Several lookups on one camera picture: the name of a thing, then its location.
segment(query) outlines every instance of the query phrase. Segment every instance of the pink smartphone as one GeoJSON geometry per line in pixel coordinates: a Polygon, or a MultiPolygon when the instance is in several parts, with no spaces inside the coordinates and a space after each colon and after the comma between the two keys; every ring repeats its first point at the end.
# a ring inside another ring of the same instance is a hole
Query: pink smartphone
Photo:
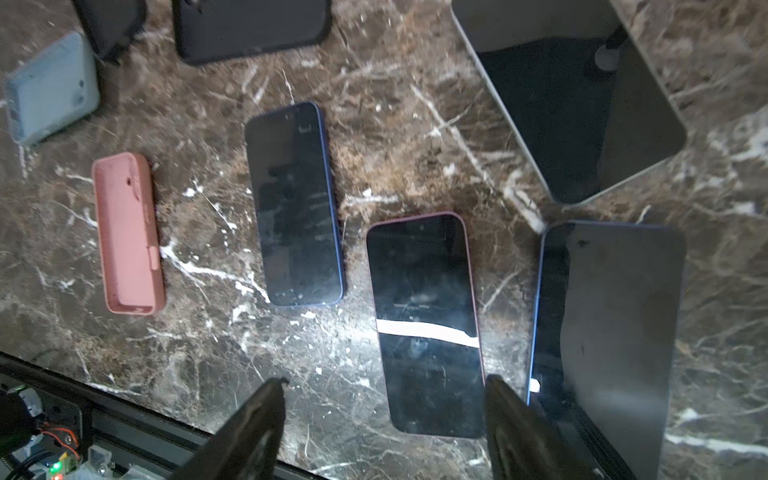
{"type": "Polygon", "coordinates": [[[366,246],[392,424],[477,438],[485,374],[464,221],[453,212],[377,223],[366,246]]]}

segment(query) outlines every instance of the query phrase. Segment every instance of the smartphone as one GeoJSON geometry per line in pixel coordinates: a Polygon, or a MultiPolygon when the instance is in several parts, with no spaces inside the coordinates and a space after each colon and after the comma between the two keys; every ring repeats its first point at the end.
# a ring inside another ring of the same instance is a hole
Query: smartphone
{"type": "Polygon", "coordinates": [[[485,377],[461,217],[377,223],[366,245],[392,424],[422,435],[483,435],[485,377]]]}
{"type": "Polygon", "coordinates": [[[452,0],[470,54],[552,198],[580,204],[675,155],[680,114],[611,0],[452,0]]]}
{"type": "Polygon", "coordinates": [[[665,227],[545,232],[528,403],[605,478],[657,477],[685,242],[665,227]]]}
{"type": "Polygon", "coordinates": [[[252,118],[245,141],[270,301],[338,302],[341,239],[320,109],[307,102],[252,118]]]}

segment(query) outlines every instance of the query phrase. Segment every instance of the black wire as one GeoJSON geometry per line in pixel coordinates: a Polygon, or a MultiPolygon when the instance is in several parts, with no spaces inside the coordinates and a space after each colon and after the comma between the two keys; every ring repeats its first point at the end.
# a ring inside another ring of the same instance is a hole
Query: black wire
{"type": "Polygon", "coordinates": [[[15,480],[18,478],[18,474],[24,470],[29,470],[29,467],[33,466],[35,463],[40,462],[42,459],[47,458],[49,456],[53,455],[48,450],[44,450],[43,452],[35,453],[34,455],[30,455],[26,460],[24,460],[18,467],[14,468],[11,473],[8,474],[7,477],[5,477],[5,480],[15,480]]]}
{"type": "MultiPolygon", "coordinates": [[[[5,467],[8,469],[9,472],[13,471],[14,468],[18,467],[22,463],[16,459],[13,455],[7,455],[5,457],[0,458],[0,462],[5,465],[5,467]]],[[[30,472],[29,470],[24,471],[22,470],[19,472],[22,474],[22,478],[26,478],[27,480],[32,480],[35,476],[30,472]]]]}

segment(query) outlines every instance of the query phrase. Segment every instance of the black phone case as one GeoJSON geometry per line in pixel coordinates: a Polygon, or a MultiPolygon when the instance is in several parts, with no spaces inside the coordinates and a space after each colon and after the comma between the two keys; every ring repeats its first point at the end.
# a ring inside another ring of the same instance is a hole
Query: black phone case
{"type": "Polygon", "coordinates": [[[72,0],[91,49],[101,60],[117,64],[147,21],[145,0],[72,0]]]}
{"type": "Polygon", "coordinates": [[[329,0],[173,0],[176,52],[189,65],[320,43],[329,0]]]}

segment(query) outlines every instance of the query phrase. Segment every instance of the blue smartphone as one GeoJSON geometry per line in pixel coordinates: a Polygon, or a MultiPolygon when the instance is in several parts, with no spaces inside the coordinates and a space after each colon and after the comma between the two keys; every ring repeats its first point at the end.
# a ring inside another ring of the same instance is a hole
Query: blue smartphone
{"type": "Polygon", "coordinates": [[[338,302],[341,238],[320,109],[306,102],[254,117],[245,141],[270,301],[338,302]]]}
{"type": "Polygon", "coordinates": [[[528,404],[603,478],[657,477],[685,251],[651,225],[542,238],[528,404]]]}

